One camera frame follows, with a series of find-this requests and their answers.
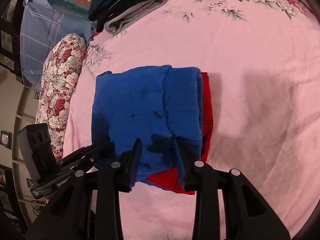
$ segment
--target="screw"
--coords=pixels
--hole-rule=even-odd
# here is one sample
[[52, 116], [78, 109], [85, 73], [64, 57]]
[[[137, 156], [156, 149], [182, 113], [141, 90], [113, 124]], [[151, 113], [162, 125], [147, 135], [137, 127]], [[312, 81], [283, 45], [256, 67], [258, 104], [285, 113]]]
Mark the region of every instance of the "screw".
[[195, 161], [195, 166], [198, 167], [198, 168], [201, 168], [204, 166], [204, 162], [202, 161]]
[[111, 163], [111, 167], [116, 169], [116, 168], [119, 168], [121, 166], [120, 162], [113, 162]]
[[239, 176], [241, 174], [241, 172], [238, 169], [232, 169], [231, 174], [234, 176]]

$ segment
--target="pink bedsheet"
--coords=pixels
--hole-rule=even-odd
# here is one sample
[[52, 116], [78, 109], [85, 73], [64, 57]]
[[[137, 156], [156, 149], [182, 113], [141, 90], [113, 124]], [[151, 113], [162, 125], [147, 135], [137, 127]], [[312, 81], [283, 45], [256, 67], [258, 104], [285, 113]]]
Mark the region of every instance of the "pink bedsheet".
[[[320, 197], [320, 26], [302, 3], [167, 0], [119, 35], [97, 35], [87, 54], [64, 154], [91, 144], [97, 75], [199, 67], [209, 73], [215, 122], [208, 163], [239, 168], [291, 236], [301, 229]], [[191, 239], [194, 196], [137, 183], [120, 201], [126, 240]]]

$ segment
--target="picture frame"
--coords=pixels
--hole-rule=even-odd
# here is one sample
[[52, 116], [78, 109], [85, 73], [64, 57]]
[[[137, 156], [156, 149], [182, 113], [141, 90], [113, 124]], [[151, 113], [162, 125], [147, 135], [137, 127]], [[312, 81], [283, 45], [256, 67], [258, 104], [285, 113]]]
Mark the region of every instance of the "picture frame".
[[7, 131], [0, 132], [0, 144], [9, 150], [12, 149], [12, 133]]
[[0, 209], [4, 211], [19, 233], [26, 233], [28, 226], [16, 195], [12, 169], [3, 165], [0, 165]]
[[26, 180], [27, 180], [27, 186], [28, 186], [28, 188], [31, 188], [31, 187], [33, 186], [33, 181], [32, 181], [32, 179], [26, 178]]
[[23, 84], [20, 63], [20, 30], [24, 0], [0, 0], [0, 65]]
[[40, 96], [40, 93], [36, 92], [36, 94], [35, 94], [35, 99], [38, 99], [38, 100], [39, 100], [39, 96]]

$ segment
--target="wall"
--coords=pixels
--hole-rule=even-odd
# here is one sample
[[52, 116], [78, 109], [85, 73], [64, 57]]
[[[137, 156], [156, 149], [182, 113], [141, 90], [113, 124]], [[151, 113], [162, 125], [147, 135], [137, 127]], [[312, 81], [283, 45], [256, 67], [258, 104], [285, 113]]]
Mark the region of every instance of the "wall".
[[[16, 76], [0, 66], [0, 130], [13, 132], [15, 115], [23, 90]], [[11, 150], [0, 145], [0, 164], [12, 167]]]

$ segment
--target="red rose pattern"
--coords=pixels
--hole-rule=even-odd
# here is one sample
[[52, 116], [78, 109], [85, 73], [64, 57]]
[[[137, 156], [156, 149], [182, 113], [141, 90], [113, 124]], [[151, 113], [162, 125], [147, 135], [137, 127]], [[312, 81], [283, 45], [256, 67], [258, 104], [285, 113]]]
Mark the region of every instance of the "red rose pattern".
[[65, 108], [64, 108], [64, 103], [65, 103], [65, 102], [66, 102], [66, 101], [65, 101], [63, 98], [57, 99], [57, 101], [56, 101], [56, 103], [55, 103], [55, 105], [54, 105], [54, 113], [55, 113], [56, 115], [59, 115], [60, 111], [63, 110], [63, 109], [65, 109]]
[[[66, 77], [71, 73], [81, 73], [82, 61], [86, 52], [86, 44], [83, 38], [76, 34], [68, 34], [58, 45], [49, 53], [44, 63], [41, 77], [41, 92], [39, 96], [39, 106], [36, 113], [36, 123], [47, 123], [51, 148], [55, 159], [58, 161], [63, 156], [64, 133], [68, 120], [68, 109], [65, 103], [70, 103], [73, 88], [67, 88]], [[68, 71], [61, 74], [58, 69], [69, 57], [72, 57]], [[51, 65], [54, 71], [49, 72], [48, 66]]]
[[71, 51], [72, 51], [72, 49], [67, 49], [67, 50], [63, 53], [62, 58], [63, 58], [63, 61], [64, 61], [64, 62], [66, 62], [67, 59], [71, 56]]

